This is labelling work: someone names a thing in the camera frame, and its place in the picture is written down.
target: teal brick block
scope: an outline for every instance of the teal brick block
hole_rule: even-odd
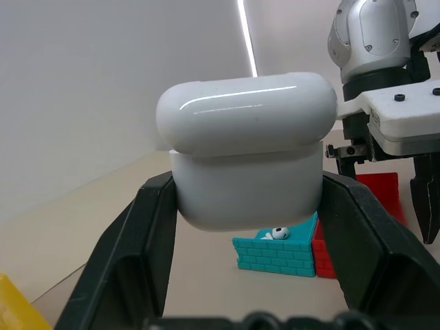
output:
[[[261,265],[271,265],[270,258],[264,256],[258,256],[256,258],[256,263],[260,263]]]
[[[244,247],[236,247],[235,248],[236,253],[243,255],[243,254],[248,254],[248,249],[245,249]]]
[[[294,258],[298,260],[313,260],[311,252],[294,252]]]
[[[285,259],[273,258],[272,265],[274,266],[287,266],[287,261]]]
[[[240,256],[240,262],[256,263],[256,257],[254,257],[254,256]]]
[[[294,253],[290,251],[277,251],[278,258],[293,259]]]
[[[286,275],[296,275],[296,269],[291,267],[281,267],[281,273]]]
[[[284,250],[284,243],[282,241],[269,241],[267,248],[271,250]]]
[[[266,266],[266,270],[271,273],[281,273],[280,267],[277,266]]]
[[[240,248],[253,248],[251,239],[241,239],[239,241]]]
[[[251,270],[258,270],[260,272],[264,272],[266,270],[264,265],[259,265],[258,263],[251,263],[250,268]]]
[[[311,244],[301,244],[301,252],[311,252]]]
[[[292,252],[300,252],[301,247],[298,244],[286,243],[286,244],[284,244],[284,250],[292,251]]]
[[[249,263],[239,263],[239,269],[241,270],[251,270]]]
[[[280,252],[280,251],[276,251],[276,250],[263,250],[263,251],[261,251],[263,256],[266,256],[267,258],[276,258],[276,257],[278,257],[277,252]]]
[[[313,261],[304,261],[304,268],[308,270],[312,270],[314,268],[314,262]]]
[[[287,266],[292,268],[304,268],[304,263],[300,260],[287,260]]]
[[[306,276],[306,277],[314,277],[315,271],[313,269],[300,269],[298,268],[296,270],[297,275],[299,276]]]
[[[247,254],[250,256],[262,256],[261,250],[258,249],[247,249]]]
[[[267,249],[267,243],[264,240],[253,240],[252,247],[254,249]]]

